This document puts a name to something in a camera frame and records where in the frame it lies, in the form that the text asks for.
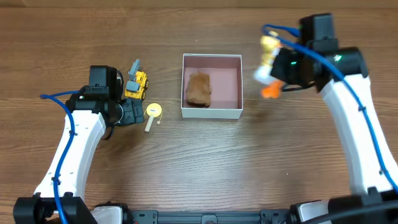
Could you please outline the yellow toy construction truck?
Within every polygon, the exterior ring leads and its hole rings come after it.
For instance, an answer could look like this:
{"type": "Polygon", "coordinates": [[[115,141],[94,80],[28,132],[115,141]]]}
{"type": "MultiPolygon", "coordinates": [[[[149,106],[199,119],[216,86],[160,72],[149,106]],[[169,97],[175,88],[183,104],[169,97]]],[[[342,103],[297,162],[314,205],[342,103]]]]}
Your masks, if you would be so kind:
{"type": "Polygon", "coordinates": [[[124,91],[124,96],[126,98],[145,100],[146,90],[149,87],[149,81],[147,79],[147,74],[140,71],[141,61],[139,59],[135,60],[130,71],[128,71],[129,78],[124,91]]]}

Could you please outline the yellow wooden rattle drum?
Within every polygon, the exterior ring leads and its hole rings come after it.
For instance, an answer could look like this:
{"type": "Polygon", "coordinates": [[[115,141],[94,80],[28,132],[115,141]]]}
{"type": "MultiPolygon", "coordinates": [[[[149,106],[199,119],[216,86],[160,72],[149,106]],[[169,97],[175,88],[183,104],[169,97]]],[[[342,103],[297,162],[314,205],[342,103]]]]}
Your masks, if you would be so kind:
{"type": "Polygon", "coordinates": [[[162,107],[158,103],[151,103],[146,108],[146,114],[149,116],[149,119],[147,121],[144,131],[148,133],[152,127],[155,118],[158,118],[157,124],[161,123],[163,115],[162,107]]]}

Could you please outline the white yellow plush duck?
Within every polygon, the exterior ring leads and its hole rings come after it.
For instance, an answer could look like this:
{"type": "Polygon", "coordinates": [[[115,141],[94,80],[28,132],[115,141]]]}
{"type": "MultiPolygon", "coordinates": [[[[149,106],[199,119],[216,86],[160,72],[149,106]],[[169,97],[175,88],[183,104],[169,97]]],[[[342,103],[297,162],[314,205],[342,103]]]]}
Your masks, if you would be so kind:
{"type": "Polygon", "coordinates": [[[274,60],[282,48],[277,36],[276,32],[270,31],[269,34],[263,35],[260,40],[262,47],[261,64],[254,73],[254,79],[264,85],[261,90],[263,98],[278,98],[281,93],[283,81],[271,75],[274,60]]]}

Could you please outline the brown plush toy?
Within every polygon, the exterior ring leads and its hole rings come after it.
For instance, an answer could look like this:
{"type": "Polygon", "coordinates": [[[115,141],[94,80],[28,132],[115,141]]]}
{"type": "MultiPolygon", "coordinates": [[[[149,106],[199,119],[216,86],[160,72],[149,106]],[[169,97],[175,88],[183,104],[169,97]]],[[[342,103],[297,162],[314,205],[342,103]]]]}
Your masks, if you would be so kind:
{"type": "Polygon", "coordinates": [[[211,83],[210,75],[195,72],[190,75],[185,98],[189,105],[209,107],[211,105],[211,83]]]}

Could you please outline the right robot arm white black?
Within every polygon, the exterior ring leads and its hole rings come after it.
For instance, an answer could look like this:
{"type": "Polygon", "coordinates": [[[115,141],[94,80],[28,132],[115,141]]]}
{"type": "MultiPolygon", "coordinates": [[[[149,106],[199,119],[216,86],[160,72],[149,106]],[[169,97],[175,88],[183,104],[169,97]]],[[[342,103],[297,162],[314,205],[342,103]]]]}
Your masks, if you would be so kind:
{"type": "Polygon", "coordinates": [[[396,223],[397,162],[387,145],[361,51],[341,48],[331,14],[301,18],[282,39],[271,75],[285,91],[315,87],[334,119],[345,152],[351,194],[291,206],[287,223],[396,223]]]}

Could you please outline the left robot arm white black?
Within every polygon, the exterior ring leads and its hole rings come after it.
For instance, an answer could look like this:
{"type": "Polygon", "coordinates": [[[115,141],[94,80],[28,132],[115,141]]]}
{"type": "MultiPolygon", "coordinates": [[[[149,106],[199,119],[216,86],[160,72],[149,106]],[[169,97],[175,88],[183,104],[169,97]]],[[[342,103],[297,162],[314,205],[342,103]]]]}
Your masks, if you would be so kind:
{"type": "Polygon", "coordinates": [[[97,145],[109,139],[116,126],[143,123],[142,101],[122,98],[124,78],[114,67],[92,65],[89,83],[68,91],[61,102],[58,94],[41,94],[65,111],[62,138],[53,161],[31,197],[16,200],[16,223],[134,223],[125,203],[106,202],[90,210],[85,204],[85,185],[97,145]]]}

